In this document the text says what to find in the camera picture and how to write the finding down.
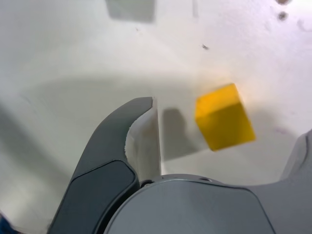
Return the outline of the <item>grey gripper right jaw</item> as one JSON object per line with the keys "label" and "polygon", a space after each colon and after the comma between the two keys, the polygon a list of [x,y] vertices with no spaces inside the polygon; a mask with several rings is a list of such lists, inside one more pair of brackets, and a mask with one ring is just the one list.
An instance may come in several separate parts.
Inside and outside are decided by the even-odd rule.
{"label": "grey gripper right jaw", "polygon": [[312,134],[298,138],[281,181],[232,186],[169,179],[132,195],[107,234],[309,234],[312,231]]}

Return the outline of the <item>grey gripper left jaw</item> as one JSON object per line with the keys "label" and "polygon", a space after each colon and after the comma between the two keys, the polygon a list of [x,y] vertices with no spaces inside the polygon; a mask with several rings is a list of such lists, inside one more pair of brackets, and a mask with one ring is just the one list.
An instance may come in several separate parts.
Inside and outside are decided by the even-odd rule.
{"label": "grey gripper left jaw", "polygon": [[156,100],[135,98],[95,129],[48,229],[101,234],[142,181],[161,173]]}

